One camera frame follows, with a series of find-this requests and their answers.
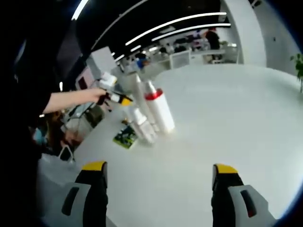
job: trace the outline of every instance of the black clothing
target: black clothing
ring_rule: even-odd
[[[4,86],[9,97],[5,116],[5,128],[2,139],[3,162],[2,184],[5,198],[2,200],[3,217],[9,225],[14,226],[43,226],[36,218],[36,171],[37,161],[41,157],[39,149],[31,139],[29,125],[35,123],[45,109],[51,91],[48,85],[42,84],[43,64],[37,64],[35,58],[38,48],[33,47],[32,20],[37,9],[28,1],[18,1],[8,6],[6,10],[4,40],[4,73],[8,79]],[[24,53],[17,63],[16,58],[26,40]]]
[[[219,36],[216,32],[208,31],[206,33],[206,39],[208,40],[212,50],[220,49]]]
[[[160,51],[161,53],[167,53],[167,50],[166,50],[165,47],[161,47],[161,48],[159,49],[159,51]]]
[[[143,59],[143,60],[146,59],[146,55],[145,55],[144,53],[137,53],[137,54],[135,55],[135,57],[136,57],[136,58],[139,58],[140,60],[141,60],[141,59]]]
[[[182,51],[186,51],[186,48],[184,46],[179,46],[175,48],[175,53],[179,53]]]

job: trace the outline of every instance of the white table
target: white table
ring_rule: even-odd
[[[176,122],[153,147],[112,139],[116,109],[75,152],[108,162],[108,217],[118,227],[212,226],[212,165],[235,167],[279,218],[303,179],[303,96],[289,74],[243,65],[189,65],[161,73]]]
[[[191,55],[214,55],[214,54],[225,54],[225,49],[220,49],[220,50],[206,50],[206,51],[194,51],[191,52]]]

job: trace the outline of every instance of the plastic bottle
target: plastic bottle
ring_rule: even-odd
[[[156,123],[155,118],[153,117],[151,111],[149,110],[145,98],[144,98],[144,84],[141,82],[141,79],[138,74],[136,74],[136,82],[133,89],[133,97],[139,106],[142,113],[147,117],[148,121],[151,123],[155,131],[159,131],[159,127]]]
[[[126,95],[123,94],[118,94],[115,92],[106,92],[104,96],[101,96],[100,99],[98,100],[97,104],[102,105],[105,101],[105,99],[111,100],[113,102],[119,103],[122,106],[128,106],[131,105],[132,99],[127,97]]]
[[[154,131],[152,125],[147,120],[147,117],[140,112],[139,108],[135,108],[133,114],[134,122],[140,129],[140,132],[142,133],[144,139],[149,143],[154,143],[157,139],[157,134]]]
[[[141,132],[140,127],[137,125],[137,123],[134,121],[134,114],[132,113],[132,107],[125,108],[124,113],[125,117],[127,119],[128,124],[132,127],[136,135],[138,136],[139,139],[144,139],[144,136]]]
[[[145,100],[160,131],[164,133],[171,132],[175,128],[175,123],[162,89],[155,89],[150,80],[147,81],[145,86]]]

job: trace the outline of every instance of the black ceiling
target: black ceiling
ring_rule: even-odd
[[[120,14],[140,2],[89,0],[77,20],[77,37],[84,52],[90,52],[95,41]],[[120,18],[100,39],[93,50],[109,46],[116,56],[126,54],[137,45],[151,44],[160,30],[150,33],[125,47],[137,35],[163,23],[199,13],[219,12],[219,0],[148,0]],[[176,29],[218,23],[218,16],[200,17],[173,24]]]

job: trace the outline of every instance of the person's hand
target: person's hand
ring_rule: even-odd
[[[64,147],[65,145],[67,145],[67,144],[65,144],[64,141],[61,140],[61,141],[60,141],[60,145],[61,145],[61,147],[63,148],[63,147]]]
[[[106,90],[101,88],[91,88],[87,89],[87,91],[90,93],[92,102],[94,103],[97,103],[100,97],[106,94]]]

